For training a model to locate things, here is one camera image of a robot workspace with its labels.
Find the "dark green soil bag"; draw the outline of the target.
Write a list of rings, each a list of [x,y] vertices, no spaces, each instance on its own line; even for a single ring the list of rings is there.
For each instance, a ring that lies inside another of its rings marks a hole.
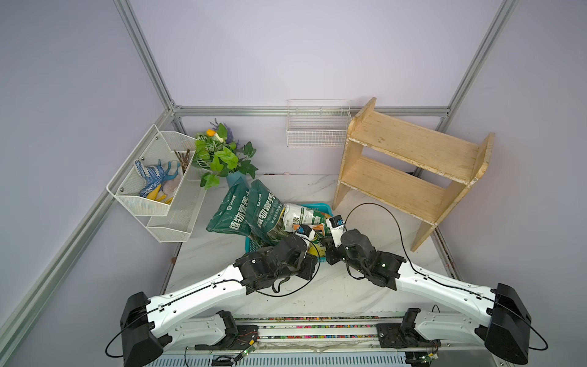
[[[252,233],[268,246],[276,246],[287,238],[282,217],[284,204],[260,181],[254,180],[249,190],[246,221]]]
[[[220,234],[250,236],[252,230],[246,221],[249,204],[249,187],[239,178],[224,197],[219,209],[212,216],[206,230]]]

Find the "green white tall bag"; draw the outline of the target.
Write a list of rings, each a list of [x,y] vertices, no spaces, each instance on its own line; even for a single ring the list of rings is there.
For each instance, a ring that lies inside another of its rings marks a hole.
[[[284,230],[286,232],[293,232],[294,224],[317,225],[322,223],[326,229],[328,218],[330,218],[329,215],[320,212],[319,210],[310,209],[293,203],[286,203],[284,205],[282,221]]]

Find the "orange small bag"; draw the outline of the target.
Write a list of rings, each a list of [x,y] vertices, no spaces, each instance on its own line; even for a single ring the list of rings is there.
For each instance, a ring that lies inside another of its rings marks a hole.
[[[299,225],[300,224],[293,225],[293,233],[298,228]],[[317,224],[317,225],[307,225],[307,226],[310,226],[314,229],[318,238],[322,238],[327,235],[327,231],[325,230],[325,226],[322,223]]]

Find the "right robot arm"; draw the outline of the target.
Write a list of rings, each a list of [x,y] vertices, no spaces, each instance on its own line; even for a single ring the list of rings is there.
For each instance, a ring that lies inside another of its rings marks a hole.
[[[458,321],[436,322],[420,309],[411,309],[404,316],[407,338],[461,339],[482,344],[513,364],[528,364],[531,316],[513,287],[466,284],[429,272],[403,256],[377,250],[357,229],[334,232],[325,247],[330,265],[343,262],[377,287],[419,295],[462,315]]]

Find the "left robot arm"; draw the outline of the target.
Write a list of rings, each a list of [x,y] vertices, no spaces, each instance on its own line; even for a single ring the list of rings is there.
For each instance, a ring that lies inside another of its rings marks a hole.
[[[184,321],[232,298],[252,293],[282,298],[281,286],[293,276],[312,281],[319,270],[316,233],[301,225],[275,246],[248,252],[227,268],[176,292],[131,295],[120,319],[125,366],[145,366],[183,337]]]

